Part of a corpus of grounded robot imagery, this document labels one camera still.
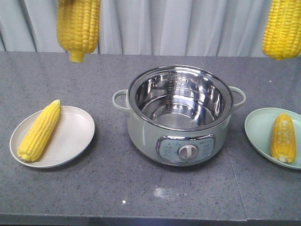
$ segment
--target plate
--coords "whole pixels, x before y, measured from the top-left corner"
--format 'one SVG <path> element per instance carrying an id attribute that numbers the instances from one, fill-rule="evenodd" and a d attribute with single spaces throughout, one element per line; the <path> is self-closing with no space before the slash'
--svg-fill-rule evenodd
<path id="1" fill-rule="evenodd" d="M 293 121 L 297 155 L 292 163 L 283 163 L 270 156 L 272 129 L 280 113 L 287 113 Z M 261 108 L 251 112 L 245 121 L 246 135 L 253 147 L 268 160 L 295 170 L 301 170 L 301 115 L 281 108 Z"/>
<path id="2" fill-rule="evenodd" d="M 40 158 L 34 162 L 23 162 L 19 159 L 18 147 L 41 111 L 26 118 L 13 132 L 9 142 L 13 157 L 26 166 L 51 168 L 67 163 L 79 156 L 93 138 L 94 120 L 80 108 L 61 106 L 59 121 Z"/>

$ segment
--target mint green plate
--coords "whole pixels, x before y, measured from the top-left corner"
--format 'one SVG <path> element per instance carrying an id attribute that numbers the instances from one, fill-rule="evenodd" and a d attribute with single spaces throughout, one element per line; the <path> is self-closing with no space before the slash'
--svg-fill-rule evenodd
<path id="1" fill-rule="evenodd" d="M 282 112 L 287 113 L 292 118 L 295 130 L 297 155 L 292 163 L 283 163 L 270 156 L 273 124 L 277 116 Z M 301 115 L 280 108 L 261 108 L 247 116 L 245 131 L 250 143 L 265 158 L 278 165 L 301 170 Z"/>

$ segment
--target cooked corn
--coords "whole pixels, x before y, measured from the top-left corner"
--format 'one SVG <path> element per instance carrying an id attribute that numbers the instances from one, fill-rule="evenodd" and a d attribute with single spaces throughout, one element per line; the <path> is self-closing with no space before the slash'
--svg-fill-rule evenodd
<path id="1" fill-rule="evenodd" d="M 41 156 L 58 121 L 60 109 L 60 100 L 55 100 L 34 121 L 18 148 L 22 161 L 36 161 Z"/>
<path id="2" fill-rule="evenodd" d="M 56 32 L 60 46 L 70 51 L 72 62 L 83 62 L 99 36 L 100 0 L 59 0 Z"/>
<path id="3" fill-rule="evenodd" d="M 276 60 L 301 53 L 301 0 L 272 0 L 262 50 Z"/>
<path id="4" fill-rule="evenodd" d="M 281 113 L 274 122 L 271 156 L 285 163 L 291 163 L 296 158 L 296 138 L 293 121 L 286 113 Z"/>

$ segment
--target pot rim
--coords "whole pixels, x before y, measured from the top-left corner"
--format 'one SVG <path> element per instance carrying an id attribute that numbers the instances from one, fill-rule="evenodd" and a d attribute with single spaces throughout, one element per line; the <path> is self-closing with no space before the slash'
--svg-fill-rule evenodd
<path id="1" fill-rule="evenodd" d="M 155 77 L 158 75 L 160 72 L 168 72 L 168 71 L 176 71 L 176 70 L 186 70 L 190 71 L 194 74 L 199 74 L 199 75 L 205 75 L 207 78 L 210 79 L 210 81 L 215 82 L 215 84 L 218 84 L 217 87 L 222 89 L 223 94 L 222 97 L 224 98 L 224 109 L 219 117 L 215 119 L 213 122 L 202 125 L 199 127 L 193 127 L 193 128 L 173 128 L 169 127 L 160 123 L 155 122 L 154 120 L 146 117 L 142 111 L 138 108 L 136 102 L 135 102 L 135 96 L 137 89 L 140 87 L 142 83 L 145 81 L 149 80 L 152 77 Z M 233 95 L 231 93 L 230 88 L 218 77 L 216 77 L 214 74 L 205 71 L 203 69 L 194 67 L 194 66 L 189 66 L 189 65 L 168 65 L 168 66 L 161 66 L 161 67 L 156 67 L 150 70 L 147 70 L 141 74 L 139 74 L 130 84 L 129 89 L 128 89 L 128 94 L 127 94 L 127 101 L 130 105 L 130 107 L 133 110 L 133 113 L 136 113 L 140 118 L 145 120 L 146 122 L 163 128 L 167 130 L 173 130 L 173 131 L 184 131 L 184 132 L 194 132 L 194 131 L 203 131 L 206 129 L 210 129 L 213 127 L 216 127 L 223 123 L 230 115 L 232 111 L 232 106 L 233 106 Z"/>

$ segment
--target white curtain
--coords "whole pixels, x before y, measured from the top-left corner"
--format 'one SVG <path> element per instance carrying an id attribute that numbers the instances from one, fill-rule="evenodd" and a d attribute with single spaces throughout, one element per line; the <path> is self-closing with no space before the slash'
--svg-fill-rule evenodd
<path id="1" fill-rule="evenodd" d="M 94 53 L 263 57 L 271 0 L 102 0 Z M 0 0 L 0 50 L 64 52 L 57 0 Z"/>

